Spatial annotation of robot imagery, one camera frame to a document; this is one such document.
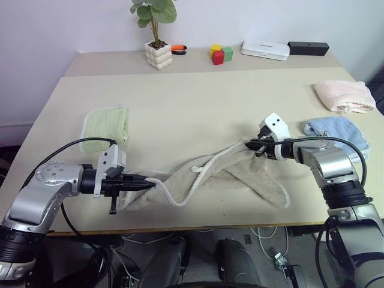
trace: folded towel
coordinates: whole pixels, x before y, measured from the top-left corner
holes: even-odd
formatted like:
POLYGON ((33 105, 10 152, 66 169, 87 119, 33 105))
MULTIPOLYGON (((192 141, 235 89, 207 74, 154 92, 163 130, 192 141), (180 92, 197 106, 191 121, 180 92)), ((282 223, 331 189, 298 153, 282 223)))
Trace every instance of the folded towel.
MULTIPOLYGON (((90 111, 84 119, 81 138, 105 137, 113 139, 125 149, 128 140, 128 109, 124 106, 90 111)), ((108 142, 87 141, 80 143, 82 152, 98 152, 109 147, 108 142)))
MULTIPOLYGON (((329 136, 347 140, 354 144, 368 159, 370 145, 362 135, 360 129, 348 118, 332 116, 309 120, 304 125, 304 133, 308 136, 329 136)), ((359 163, 357 153, 348 145, 334 141, 336 147, 345 151, 353 163, 359 163)))
MULTIPOLYGON (((118 209, 139 209, 149 203, 184 206, 196 190, 236 190, 249 187, 262 199, 279 208, 289 206, 286 190, 265 169, 265 158, 257 158, 244 141, 217 153, 189 161, 175 173, 155 170, 129 171, 148 178, 156 186, 145 191, 121 192, 118 209)), ((255 201, 260 200, 255 194, 255 201)))
POLYGON ((370 90, 361 81, 326 80, 315 84, 314 89, 333 112, 365 113, 376 107, 370 90))

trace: white plant pot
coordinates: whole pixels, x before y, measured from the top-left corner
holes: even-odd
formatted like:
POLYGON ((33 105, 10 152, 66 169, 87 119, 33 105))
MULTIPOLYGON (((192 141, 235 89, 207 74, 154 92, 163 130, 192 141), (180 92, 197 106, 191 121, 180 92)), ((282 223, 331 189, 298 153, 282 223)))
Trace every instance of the white plant pot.
POLYGON ((155 49, 145 43, 145 55, 146 61, 149 65, 161 70, 172 63, 172 52, 170 51, 170 44, 165 45, 160 49, 155 49))

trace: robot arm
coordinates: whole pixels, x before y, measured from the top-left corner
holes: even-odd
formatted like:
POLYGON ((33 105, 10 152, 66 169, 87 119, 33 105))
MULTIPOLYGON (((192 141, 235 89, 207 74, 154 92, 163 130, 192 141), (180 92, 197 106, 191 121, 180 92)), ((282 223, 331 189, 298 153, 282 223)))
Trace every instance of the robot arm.
POLYGON ((329 140, 295 142, 274 113, 246 146, 258 157, 291 158, 311 169, 329 206, 329 234, 339 263, 353 270, 357 287, 384 287, 384 225, 344 151, 329 140))
POLYGON ((149 189, 145 176, 123 174, 126 154, 112 145, 91 165, 51 162, 41 165, 29 184, 15 198, 0 226, 0 280, 16 280, 32 270, 35 257, 62 201, 80 193, 112 198, 116 214, 120 191, 149 189))

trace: pink towel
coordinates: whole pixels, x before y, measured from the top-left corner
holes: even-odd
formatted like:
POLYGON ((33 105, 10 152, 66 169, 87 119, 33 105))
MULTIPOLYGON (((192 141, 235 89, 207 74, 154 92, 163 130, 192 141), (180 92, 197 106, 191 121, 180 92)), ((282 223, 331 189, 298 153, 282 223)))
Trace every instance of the pink towel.
POLYGON ((362 81, 326 80, 316 83, 314 89, 333 112, 365 113, 376 108, 370 90, 362 81))

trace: white wall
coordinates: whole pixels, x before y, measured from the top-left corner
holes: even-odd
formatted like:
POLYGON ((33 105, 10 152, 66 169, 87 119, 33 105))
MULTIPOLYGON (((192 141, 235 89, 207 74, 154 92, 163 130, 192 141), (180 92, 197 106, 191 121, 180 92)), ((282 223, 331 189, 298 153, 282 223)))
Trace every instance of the white wall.
MULTIPOLYGON (((77 51, 138 50, 151 39, 130 0, 0 0, 0 126, 35 120, 77 51)), ((161 37, 188 47, 245 37, 326 41, 358 80, 384 62, 383 0, 178 0, 161 37)), ((2 134, 6 144, 12 132, 2 134)))

